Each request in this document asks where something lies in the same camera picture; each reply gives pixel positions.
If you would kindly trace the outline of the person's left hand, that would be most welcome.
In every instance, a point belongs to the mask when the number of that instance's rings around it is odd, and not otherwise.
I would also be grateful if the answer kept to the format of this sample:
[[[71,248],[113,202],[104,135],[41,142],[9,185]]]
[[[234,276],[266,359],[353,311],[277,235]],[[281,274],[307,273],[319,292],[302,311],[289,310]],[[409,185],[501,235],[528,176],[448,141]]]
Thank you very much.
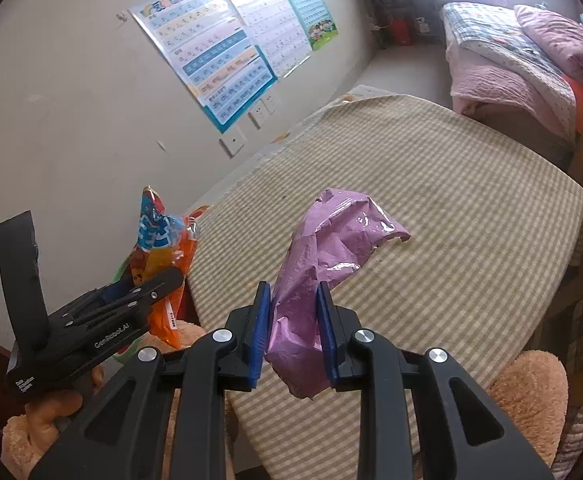
[[[47,393],[25,405],[26,421],[31,437],[54,441],[60,430],[55,421],[59,417],[75,414],[82,407],[88,394],[98,392],[105,382],[105,370],[98,365],[90,371],[86,393],[77,389],[64,389]]]

